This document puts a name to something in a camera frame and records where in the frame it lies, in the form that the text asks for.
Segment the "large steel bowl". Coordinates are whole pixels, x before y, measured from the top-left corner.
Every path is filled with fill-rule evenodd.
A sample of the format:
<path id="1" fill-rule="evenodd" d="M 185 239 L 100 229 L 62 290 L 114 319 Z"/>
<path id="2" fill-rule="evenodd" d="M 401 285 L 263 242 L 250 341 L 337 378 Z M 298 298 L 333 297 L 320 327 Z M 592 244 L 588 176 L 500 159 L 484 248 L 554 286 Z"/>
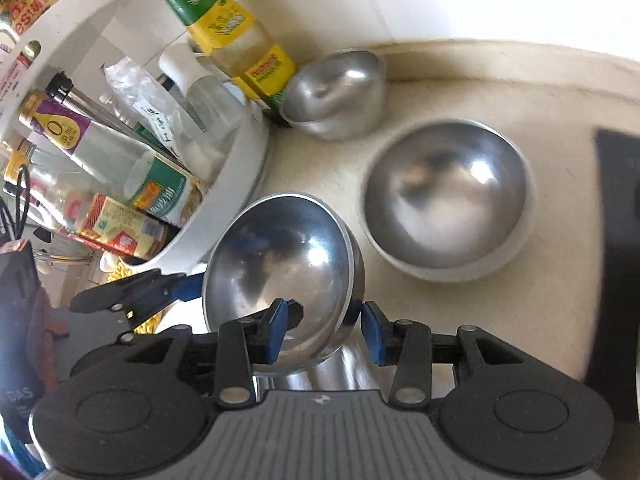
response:
<path id="1" fill-rule="evenodd" d="M 479 280 L 510 263 L 534 225 L 537 189 L 521 150 L 469 119 L 405 131 L 370 163 L 360 218 L 371 245 L 419 280 Z"/>

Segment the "small steel bowl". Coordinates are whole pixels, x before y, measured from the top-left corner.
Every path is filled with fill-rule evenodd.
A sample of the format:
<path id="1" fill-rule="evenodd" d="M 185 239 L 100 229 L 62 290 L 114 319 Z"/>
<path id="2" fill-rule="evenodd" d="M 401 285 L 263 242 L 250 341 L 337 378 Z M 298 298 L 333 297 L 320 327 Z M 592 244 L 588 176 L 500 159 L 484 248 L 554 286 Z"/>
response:
<path id="1" fill-rule="evenodd" d="M 346 49 L 319 58 L 290 80 L 282 117 L 326 142 L 358 139 L 372 132 L 385 110 L 386 65 L 366 49 Z"/>

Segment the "yellow chenille mat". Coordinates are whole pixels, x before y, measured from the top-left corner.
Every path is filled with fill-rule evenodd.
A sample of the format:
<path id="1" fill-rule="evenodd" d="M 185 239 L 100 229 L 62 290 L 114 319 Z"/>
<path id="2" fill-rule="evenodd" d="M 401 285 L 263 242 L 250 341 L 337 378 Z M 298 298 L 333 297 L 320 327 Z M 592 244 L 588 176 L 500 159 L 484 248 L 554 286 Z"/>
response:
<path id="1" fill-rule="evenodd" d="M 114 268 L 111 271 L 108 271 L 106 274 L 106 282 L 107 284 L 111 284 L 124 278 L 131 278 L 134 275 L 128 266 L 122 261 L 122 259 L 117 259 Z M 142 296 L 137 292 L 134 292 L 134 298 L 130 299 L 130 302 L 133 306 L 142 306 Z M 157 313 L 153 315 L 145 315 L 144 321 L 138 325 L 134 332 L 137 335 L 152 335 L 158 331 L 160 327 L 160 322 L 163 321 L 165 317 L 165 310 L 159 310 Z"/>

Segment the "purple label clear bottle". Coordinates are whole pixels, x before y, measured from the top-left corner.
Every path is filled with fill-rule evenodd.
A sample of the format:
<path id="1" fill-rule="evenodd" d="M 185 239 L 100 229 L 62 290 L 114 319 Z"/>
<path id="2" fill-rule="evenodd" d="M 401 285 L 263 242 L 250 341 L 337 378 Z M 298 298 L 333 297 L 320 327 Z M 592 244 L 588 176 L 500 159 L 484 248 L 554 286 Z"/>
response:
<path id="1" fill-rule="evenodd" d="M 20 107 L 20 122 L 103 182 L 115 200 L 178 229 L 200 206 L 204 185 L 138 140 L 69 110 L 40 90 Z"/>

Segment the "yellow cap vinegar bottle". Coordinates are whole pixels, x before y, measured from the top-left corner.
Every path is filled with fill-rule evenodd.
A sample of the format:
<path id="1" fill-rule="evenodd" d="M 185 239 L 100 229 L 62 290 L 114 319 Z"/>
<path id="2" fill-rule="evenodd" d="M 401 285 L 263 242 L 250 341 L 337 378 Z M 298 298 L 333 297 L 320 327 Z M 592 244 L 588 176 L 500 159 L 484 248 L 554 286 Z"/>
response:
<path id="1" fill-rule="evenodd" d="M 4 180 L 15 184 L 29 172 L 30 191 L 63 230 L 112 254 L 149 261 L 169 240 L 170 229 L 108 196 L 106 187 L 64 155 L 55 155 L 19 134 L 1 143 L 8 162 Z"/>

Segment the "clear plastic bag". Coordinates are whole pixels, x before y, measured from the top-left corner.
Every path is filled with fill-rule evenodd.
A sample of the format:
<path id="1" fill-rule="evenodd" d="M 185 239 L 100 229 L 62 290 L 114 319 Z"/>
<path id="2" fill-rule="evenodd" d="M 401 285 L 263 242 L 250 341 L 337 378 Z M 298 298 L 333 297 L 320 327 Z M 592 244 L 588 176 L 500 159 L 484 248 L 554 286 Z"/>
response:
<path id="1" fill-rule="evenodd" d="M 174 70 L 178 94 L 131 58 L 105 66 L 103 73 L 119 101 L 146 121 L 191 174 L 214 183 L 242 122 L 240 100 L 197 60 Z"/>

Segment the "black gas stove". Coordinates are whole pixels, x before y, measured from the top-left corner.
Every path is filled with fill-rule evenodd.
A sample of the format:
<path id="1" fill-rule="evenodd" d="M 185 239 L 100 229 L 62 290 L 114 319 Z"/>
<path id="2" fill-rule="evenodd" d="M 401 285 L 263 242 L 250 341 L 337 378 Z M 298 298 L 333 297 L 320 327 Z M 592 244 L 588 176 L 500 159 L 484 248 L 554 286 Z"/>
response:
<path id="1" fill-rule="evenodd" d="M 585 384 L 619 422 L 639 422 L 639 139 L 596 133 L 603 212 L 598 322 Z"/>

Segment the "yellow green label oil bottle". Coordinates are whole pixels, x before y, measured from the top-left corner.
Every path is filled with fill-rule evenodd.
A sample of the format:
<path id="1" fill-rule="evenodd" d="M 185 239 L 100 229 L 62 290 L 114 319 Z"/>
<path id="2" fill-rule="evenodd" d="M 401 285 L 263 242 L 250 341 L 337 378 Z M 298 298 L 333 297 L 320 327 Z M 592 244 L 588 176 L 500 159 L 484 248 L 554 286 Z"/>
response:
<path id="1" fill-rule="evenodd" d="M 235 0 L 165 0 L 203 54 L 274 114 L 297 72 L 262 23 Z"/>

